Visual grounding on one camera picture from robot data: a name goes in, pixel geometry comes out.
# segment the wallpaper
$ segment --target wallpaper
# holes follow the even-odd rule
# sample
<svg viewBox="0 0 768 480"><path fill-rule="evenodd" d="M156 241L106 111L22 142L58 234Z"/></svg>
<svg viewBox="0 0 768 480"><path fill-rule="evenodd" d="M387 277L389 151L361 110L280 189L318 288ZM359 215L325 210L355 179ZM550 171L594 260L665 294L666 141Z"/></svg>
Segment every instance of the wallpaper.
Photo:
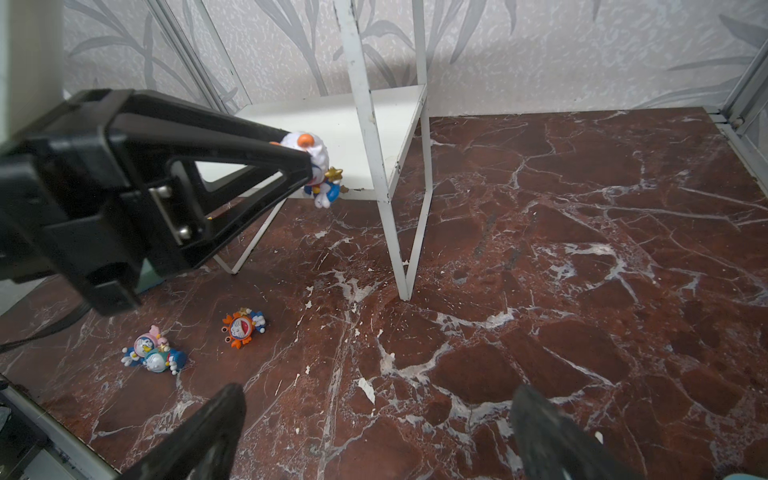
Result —
<svg viewBox="0 0 768 480"><path fill-rule="evenodd" d="M199 99L140 3L65 0L68 89ZM349 91L330 0L168 3L231 111ZM411 2L356 11L372 87L414 83ZM766 0L425 0L425 18L435 116L719 105L768 38Z"/></svg>
<svg viewBox="0 0 768 480"><path fill-rule="evenodd" d="M64 89L150 88L207 105L144 0L64 0Z"/></svg>

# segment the red marble floor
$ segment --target red marble floor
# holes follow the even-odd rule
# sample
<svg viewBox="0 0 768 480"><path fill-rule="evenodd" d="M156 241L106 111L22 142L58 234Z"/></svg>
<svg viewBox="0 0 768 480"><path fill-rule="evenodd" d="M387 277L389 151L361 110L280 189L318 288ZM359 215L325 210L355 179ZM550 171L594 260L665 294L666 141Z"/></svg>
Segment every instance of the red marble floor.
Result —
<svg viewBox="0 0 768 480"><path fill-rule="evenodd" d="M768 201L704 111L432 125L411 303L375 204L290 200L238 276L209 263L136 313L92 313L0 357L0 371L120 469L240 382L234 478L520 478L507 418L529 382L648 478L765 472ZM406 254L417 143L396 194ZM49 280L3 316L0 338L77 301ZM238 351L220 319L241 306L270 324ZM152 323L190 354L178 377L120 364Z"/></svg>

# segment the doraemon figurine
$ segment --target doraemon figurine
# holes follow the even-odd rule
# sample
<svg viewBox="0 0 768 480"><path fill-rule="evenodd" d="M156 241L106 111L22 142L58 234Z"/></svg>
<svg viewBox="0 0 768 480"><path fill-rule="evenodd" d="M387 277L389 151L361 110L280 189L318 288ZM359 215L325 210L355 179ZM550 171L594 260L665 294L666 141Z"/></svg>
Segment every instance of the doraemon figurine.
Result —
<svg viewBox="0 0 768 480"><path fill-rule="evenodd" d="M187 354L171 348L150 350L144 357L144 366L155 373L170 369L170 373L176 375L184 368L185 363L187 363Z"/></svg>
<svg viewBox="0 0 768 480"><path fill-rule="evenodd" d="M123 348L121 360L125 366L143 365L150 372L163 372L170 367L174 375L184 367L187 355L168 345L168 340L160 334L160 329L153 325L148 333L136 338L131 348Z"/></svg>
<svg viewBox="0 0 768 480"><path fill-rule="evenodd" d="M142 333L136 338L131 348L123 349L125 356L121 361L125 366L136 366L142 363L142 360L150 350L167 344L168 340L160 334L160 329L157 328L157 325L153 325L149 332Z"/></svg>
<svg viewBox="0 0 768 480"><path fill-rule="evenodd" d="M304 186L304 192L315 196L315 207L330 208L339 193L346 192L341 185L342 170L330 167L328 149L317 135L292 132L278 145L310 154L312 179Z"/></svg>
<svg viewBox="0 0 768 480"><path fill-rule="evenodd" d="M227 326L221 327L221 331L229 333L224 341L232 343L232 346L237 349L250 343L250 337L254 331L258 333L266 332L264 314L254 312L250 308L241 308L235 314L227 315L227 318L223 321Z"/></svg>

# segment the white metal shelf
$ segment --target white metal shelf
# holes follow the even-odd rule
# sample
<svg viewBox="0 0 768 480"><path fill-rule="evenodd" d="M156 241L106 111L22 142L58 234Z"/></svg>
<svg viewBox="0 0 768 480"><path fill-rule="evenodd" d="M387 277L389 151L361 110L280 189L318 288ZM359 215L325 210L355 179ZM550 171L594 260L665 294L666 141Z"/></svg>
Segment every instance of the white metal shelf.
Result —
<svg viewBox="0 0 768 480"><path fill-rule="evenodd" d="M402 162L422 112L425 94L425 85L371 92L390 195L397 185ZM287 131L316 134L328 148L331 167L344 170L342 184L349 188L349 192L342 194L342 198L376 199L352 94L247 105L237 113L237 117ZM197 168L201 177L210 182L242 166L197 162ZM306 195L299 190L292 197L306 198Z"/></svg>
<svg viewBox="0 0 768 480"><path fill-rule="evenodd" d="M399 296L410 300L432 202L432 151L429 115L425 106L427 64L423 0L412 0L418 84L377 91L371 91L368 82L353 0L334 0L334 6L352 93L249 105L237 116L286 131L310 132L323 139L331 167L344 170L342 185L349 188L349 192L343 197L349 200L376 200ZM406 274L392 212L392 195L419 120L422 126L425 193ZM240 165L197 162L201 177L209 182L240 168ZM267 183L268 180L265 180L254 190ZM292 197L306 198L306 195L299 190ZM233 269L221 258L215 257L227 272L237 273L243 266L282 204L275 207Z"/></svg>

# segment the orange crab toy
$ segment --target orange crab toy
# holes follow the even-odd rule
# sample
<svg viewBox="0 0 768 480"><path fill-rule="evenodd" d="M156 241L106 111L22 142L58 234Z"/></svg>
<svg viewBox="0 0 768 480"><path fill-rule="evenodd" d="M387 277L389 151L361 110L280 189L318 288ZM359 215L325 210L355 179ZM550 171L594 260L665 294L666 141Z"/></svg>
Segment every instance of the orange crab toy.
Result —
<svg viewBox="0 0 768 480"><path fill-rule="evenodd" d="M227 326L221 327L221 331L229 333L224 341L232 343L232 346L237 349L250 343L251 335L253 335L254 331L258 333L266 332L264 314L254 312L250 308L241 308L233 315L227 315L223 322Z"/></svg>

